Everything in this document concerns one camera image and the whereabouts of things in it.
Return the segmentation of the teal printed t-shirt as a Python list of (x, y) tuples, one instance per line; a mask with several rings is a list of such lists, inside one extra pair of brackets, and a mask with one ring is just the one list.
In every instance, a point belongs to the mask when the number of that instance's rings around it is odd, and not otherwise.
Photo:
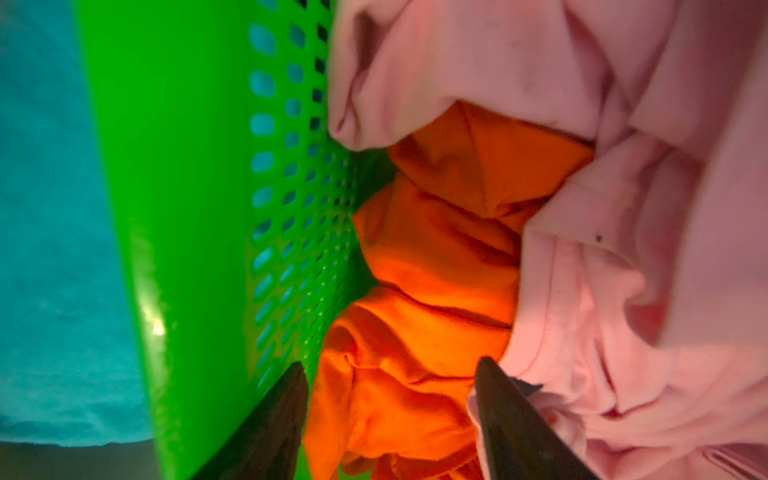
[(1, 437), (151, 437), (68, 1), (1, 5)]

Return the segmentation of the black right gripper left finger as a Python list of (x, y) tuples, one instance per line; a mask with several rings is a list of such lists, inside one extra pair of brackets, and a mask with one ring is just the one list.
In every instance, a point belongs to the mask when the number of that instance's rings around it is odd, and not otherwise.
[(194, 480), (293, 479), (308, 410), (305, 369), (293, 363)]

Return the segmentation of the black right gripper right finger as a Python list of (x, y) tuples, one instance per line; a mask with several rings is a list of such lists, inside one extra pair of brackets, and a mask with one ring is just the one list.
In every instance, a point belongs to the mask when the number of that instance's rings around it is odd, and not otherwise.
[(476, 367), (482, 439), (492, 479), (594, 479), (596, 475), (555, 434), (528, 397), (539, 385), (510, 378), (490, 357)]

